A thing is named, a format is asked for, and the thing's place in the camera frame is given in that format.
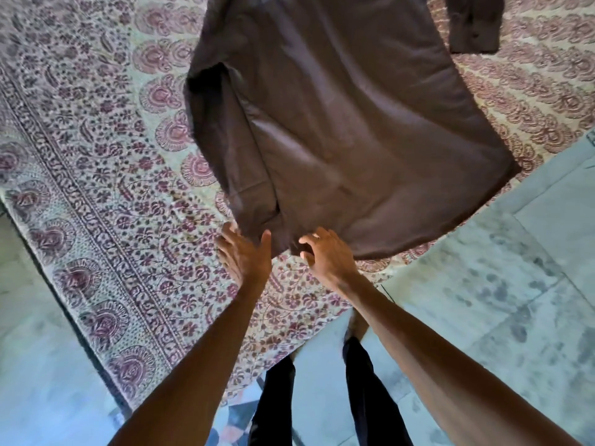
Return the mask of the person's right foot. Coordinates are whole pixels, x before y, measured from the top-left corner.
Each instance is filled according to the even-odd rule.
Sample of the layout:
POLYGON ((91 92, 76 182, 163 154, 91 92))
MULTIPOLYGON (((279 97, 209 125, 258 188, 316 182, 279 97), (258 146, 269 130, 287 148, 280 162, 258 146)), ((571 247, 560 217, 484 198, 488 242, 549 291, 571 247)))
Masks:
POLYGON ((345 331, 344 343, 346 344, 351 340, 357 340, 357 342, 361 342, 365 337, 365 334, 368 332, 368 329, 368 322, 357 311, 357 309, 353 308, 345 331))

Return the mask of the person's left hand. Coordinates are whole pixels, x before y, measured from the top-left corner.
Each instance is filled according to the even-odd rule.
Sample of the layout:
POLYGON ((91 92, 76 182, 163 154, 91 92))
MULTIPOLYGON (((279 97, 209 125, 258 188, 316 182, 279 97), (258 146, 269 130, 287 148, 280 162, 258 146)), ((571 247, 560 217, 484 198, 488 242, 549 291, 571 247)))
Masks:
POLYGON ((272 270, 272 260, 259 256, 259 243, 244 237, 238 227, 226 222, 215 240, 217 257, 239 287, 241 294, 258 299, 264 291, 272 270))

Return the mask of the person's black trousers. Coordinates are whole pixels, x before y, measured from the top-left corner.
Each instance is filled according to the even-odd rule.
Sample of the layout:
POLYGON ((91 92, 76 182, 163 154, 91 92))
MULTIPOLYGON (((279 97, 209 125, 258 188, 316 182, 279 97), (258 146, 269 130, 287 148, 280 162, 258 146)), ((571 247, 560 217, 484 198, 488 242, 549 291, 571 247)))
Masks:
MULTIPOLYGON (((344 342, 342 356, 359 446, 413 446, 398 405, 375 374, 360 340, 349 337, 344 342)), ((267 371, 248 446, 292 446, 295 372, 290 356, 267 371)))

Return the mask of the floral patterned maroon bedsheet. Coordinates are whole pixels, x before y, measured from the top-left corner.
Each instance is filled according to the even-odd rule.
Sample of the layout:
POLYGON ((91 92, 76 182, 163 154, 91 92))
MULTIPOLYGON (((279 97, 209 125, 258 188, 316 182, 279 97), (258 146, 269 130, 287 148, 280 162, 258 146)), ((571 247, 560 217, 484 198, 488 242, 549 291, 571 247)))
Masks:
MULTIPOLYGON (((233 296, 227 200, 183 85, 208 0, 0 0, 0 202, 98 371, 136 409, 233 296)), ((595 125, 595 0, 506 0, 500 50, 453 59, 521 166, 595 125)), ((284 253, 224 403, 346 308, 284 253)))

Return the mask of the colourful patterned mat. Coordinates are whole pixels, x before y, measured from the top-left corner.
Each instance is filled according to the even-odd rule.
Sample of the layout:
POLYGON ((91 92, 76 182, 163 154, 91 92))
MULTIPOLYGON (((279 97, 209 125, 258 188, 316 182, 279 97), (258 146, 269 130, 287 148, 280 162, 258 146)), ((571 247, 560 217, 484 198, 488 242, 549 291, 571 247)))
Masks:
POLYGON ((205 446, 248 446, 263 384, 262 378, 257 378, 218 408, 205 446))

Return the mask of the person's left forearm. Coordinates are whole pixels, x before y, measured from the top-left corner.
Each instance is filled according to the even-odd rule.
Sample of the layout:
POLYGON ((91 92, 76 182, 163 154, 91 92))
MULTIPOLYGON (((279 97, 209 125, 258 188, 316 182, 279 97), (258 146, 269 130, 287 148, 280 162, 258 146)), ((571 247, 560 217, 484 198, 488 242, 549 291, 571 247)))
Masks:
POLYGON ((268 277, 251 273, 186 357, 108 446, 205 446, 268 277))

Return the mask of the person's right hand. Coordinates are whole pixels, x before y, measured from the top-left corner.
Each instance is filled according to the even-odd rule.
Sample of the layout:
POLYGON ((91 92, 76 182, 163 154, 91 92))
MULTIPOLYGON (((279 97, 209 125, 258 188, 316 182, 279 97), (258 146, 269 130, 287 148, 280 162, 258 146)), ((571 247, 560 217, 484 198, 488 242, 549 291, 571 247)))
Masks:
POLYGON ((317 241, 316 230, 302 236, 299 244, 305 247, 303 251, 315 254, 318 269, 311 271, 313 276, 327 289, 349 299, 353 285, 361 282, 363 276, 348 245, 339 236, 338 241, 317 241))

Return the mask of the person's right forearm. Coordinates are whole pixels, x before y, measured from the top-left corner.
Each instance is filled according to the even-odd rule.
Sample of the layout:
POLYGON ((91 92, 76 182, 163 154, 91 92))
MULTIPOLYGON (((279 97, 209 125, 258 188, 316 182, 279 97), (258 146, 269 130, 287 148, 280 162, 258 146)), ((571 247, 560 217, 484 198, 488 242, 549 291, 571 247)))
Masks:
POLYGON ((338 290, 363 316, 456 446, 581 446, 361 274, 348 274, 338 290))

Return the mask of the dark brown shirt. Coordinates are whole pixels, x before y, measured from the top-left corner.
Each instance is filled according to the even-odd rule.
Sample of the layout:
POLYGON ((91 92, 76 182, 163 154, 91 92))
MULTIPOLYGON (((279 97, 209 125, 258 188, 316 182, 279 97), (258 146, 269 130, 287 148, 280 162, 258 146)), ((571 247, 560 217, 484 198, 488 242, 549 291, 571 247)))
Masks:
POLYGON ((423 0, 208 0, 184 89, 241 232, 317 227, 356 260, 439 239, 519 166, 423 0))

